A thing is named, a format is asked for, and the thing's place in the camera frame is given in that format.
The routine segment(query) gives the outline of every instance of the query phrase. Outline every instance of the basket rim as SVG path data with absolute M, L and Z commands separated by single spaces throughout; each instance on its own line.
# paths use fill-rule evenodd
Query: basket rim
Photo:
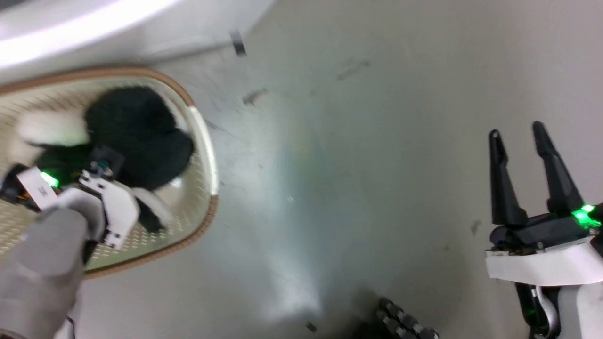
M 178 84 L 174 79 L 169 76 L 157 72 L 153 69 L 143 68 L 143 67 L 111 67 L 111 68 L 93 68 L 93 69 L 83 69 L 80 71 L 73 71 L 67 73 L 61 73 L 56 75 L 49 75 L 42 78 L 37 78 L 33 80 L 26 80 L 15 84 L 8 84 L 0 87 L 0 95 L 20 92 L 22 90 L 30 90 L 35 89 L 37 87 L 47 86 L 51 84 L 60 84 L 67 83 L 71 81 L 77 80 L 89 80 L 92 78 L 107 78 L 107 77 L 146 77 L 152 78 L 154 80 L 158 80 L 163 84 L 170 87 L 174 92 L 178 94 L 182 98 L 182 100 L 186 103 L 188 107 L 193 107 L 196 110 L 195 103 L 191 96 L 187 93 L 187 91 Z M 213 147 L 209 147 L 207 149 L 208 152 L 212 153 L 210 156 L 214 157 Z M 196 240 L 198 240 L 201 235 L 203 235 L 210 224 L 213 221 L 215 211 L 218 205 L 218 195 L 217 192 L 214 195 L 210 195 L 209 205 L 207 207 L 207 211 L 205 214 L 205 218 L 201 222 L 201 224 L 187 237 L 174 242 L 166 247 L 158 249 L 156 251 L 147 253 L 142 256 L 138 256 L 136 258 L 132 258 L 126 261 L 117 262 L 112 265 L 107 265 L 101 268 L 95 268 L 92 270 L 87 270 L 84 273 L 84 279 L 94 279 L 101 276 L 106 276 L 112 273 L 116 273 L 119 271 L 128 270 L 133 267 L 137 267 L 146 262 L 154 261 L 163 256 L 169 255 L 171 253 L 177 252 L 189 245 L 193 244 Z

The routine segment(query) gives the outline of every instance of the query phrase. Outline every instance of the laundry basket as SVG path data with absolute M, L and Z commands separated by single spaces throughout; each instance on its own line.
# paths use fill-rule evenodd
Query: laundry basket
M 158 233 L 149 233 L 137 224 L 120 250 L 99 245 L 86 267 L 87 278 L 155 260 L 192 244 L 207 230 L 218 201 L 218 174 L 205 121 L 178 83 L 145 68 L 71 72 L 0 87 L 0 140 L 4 145 L 0 148 L 0 171 L 4 173 L 12 165 L 6 145 L 19 114 L 40 109 L 83 113 L 108 90 L 131 86 L 150 87 L 166 100 L 177 118 L 185 122 L 195 152 L 188 168 L 177 179 L 181 199 L 173 207 L 174 222 Z M 22 206 L 0 201 L 0 262 L 21 240 L 34 217 L 34 212 Z

